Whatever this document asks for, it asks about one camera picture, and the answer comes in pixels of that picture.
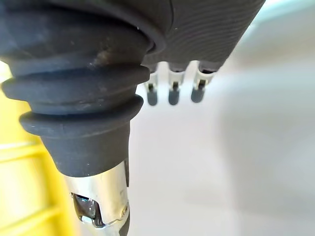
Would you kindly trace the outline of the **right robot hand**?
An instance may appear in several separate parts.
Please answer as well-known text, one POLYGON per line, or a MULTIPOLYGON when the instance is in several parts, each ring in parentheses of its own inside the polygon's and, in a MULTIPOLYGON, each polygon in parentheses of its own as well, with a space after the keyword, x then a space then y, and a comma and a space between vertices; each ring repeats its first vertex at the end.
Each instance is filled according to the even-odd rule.
POLYGON ((66 177, 79 220, 96 236, 125 236, 130 222, 130 121, 139 84, 165 61, 193 60, 211 77, 262 0, 3 0, 1 88, 25 101, 20 124, 41 138, 66 177))

